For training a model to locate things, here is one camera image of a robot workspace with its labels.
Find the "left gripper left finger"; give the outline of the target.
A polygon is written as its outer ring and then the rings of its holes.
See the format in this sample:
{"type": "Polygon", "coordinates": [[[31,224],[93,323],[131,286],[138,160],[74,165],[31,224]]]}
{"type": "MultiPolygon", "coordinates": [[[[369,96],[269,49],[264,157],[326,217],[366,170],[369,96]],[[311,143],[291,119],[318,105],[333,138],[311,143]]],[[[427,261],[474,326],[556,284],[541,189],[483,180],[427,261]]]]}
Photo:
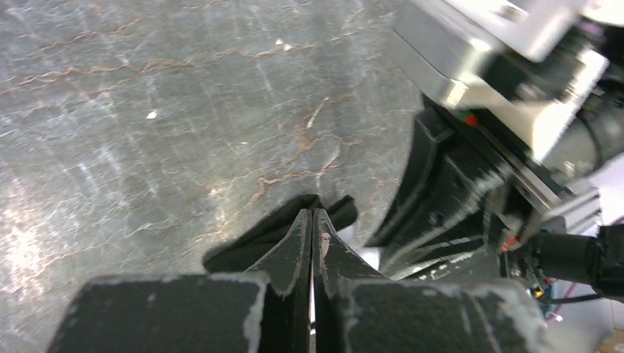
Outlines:
{"type": "Polygon", "coordinates": [[[307,352],[311,294],[311,212],[245,272],[246,352],[307,352]]]}

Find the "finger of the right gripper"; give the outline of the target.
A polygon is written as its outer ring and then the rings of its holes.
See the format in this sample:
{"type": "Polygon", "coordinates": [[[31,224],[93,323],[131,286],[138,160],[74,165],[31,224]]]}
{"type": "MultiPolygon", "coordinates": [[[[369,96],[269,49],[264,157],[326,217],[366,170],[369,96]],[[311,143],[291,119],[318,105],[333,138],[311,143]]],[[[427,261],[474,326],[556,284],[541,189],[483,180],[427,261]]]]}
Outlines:
{"type": "Polygon", "coordinates": [[[368,246],[379,271],[401,276],[421,263],[489,248],[512,169],[480,132],[425,100],[413,120],[400,187],[368,246]]]}

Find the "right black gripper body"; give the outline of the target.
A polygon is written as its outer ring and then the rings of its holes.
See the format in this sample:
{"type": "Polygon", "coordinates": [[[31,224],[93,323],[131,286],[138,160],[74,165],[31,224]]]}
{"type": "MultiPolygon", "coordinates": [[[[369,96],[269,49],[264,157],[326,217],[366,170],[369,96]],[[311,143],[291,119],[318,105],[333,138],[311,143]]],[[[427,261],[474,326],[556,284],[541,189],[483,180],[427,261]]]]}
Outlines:
{"type": "Polygon", "coordinates": [[[500,270],[521,279],[541,302],[557,280],[588,285],[582,301],[623,300],[623,227],[598,222],[600,194],[589,176],[623,153],[623,101],[592,97],[545,161],[485,110],[444,110],[470,141],[501,156],[512,167],[511,188],[503,196],[506,228],[498,244],[500,270]]]}

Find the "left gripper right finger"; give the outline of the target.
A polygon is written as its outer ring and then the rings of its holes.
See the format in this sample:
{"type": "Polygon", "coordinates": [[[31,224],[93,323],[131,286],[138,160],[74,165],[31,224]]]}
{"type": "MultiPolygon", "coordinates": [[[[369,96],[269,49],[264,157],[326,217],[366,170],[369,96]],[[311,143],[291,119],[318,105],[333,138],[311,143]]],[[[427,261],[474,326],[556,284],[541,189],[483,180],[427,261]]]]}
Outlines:
{"type": "Polygon", "coordinates": [[[338,235],[326,210],[312,218],[312,268],[317,352],[344,352],[343,287],[357,279],[384,278],[338,235]]]}

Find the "white underwear black waistband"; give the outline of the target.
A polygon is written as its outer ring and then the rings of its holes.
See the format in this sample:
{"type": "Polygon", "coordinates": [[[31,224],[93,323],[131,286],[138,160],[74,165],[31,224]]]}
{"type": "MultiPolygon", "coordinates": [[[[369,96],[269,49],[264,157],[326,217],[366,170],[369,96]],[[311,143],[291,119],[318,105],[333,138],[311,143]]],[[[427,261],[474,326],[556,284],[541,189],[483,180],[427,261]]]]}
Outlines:
{"type": "Polygon", "coordinates": [[[316,194],[295,196],[248,229],[237,240],[208,250],[202,256],[202,266],[208,272],[244,271],[282,240],[295,222],[300,210],[324,209],[335,229],[352,226],[358,218],[355,200],[345,196],[330,206],[316,194]]]}

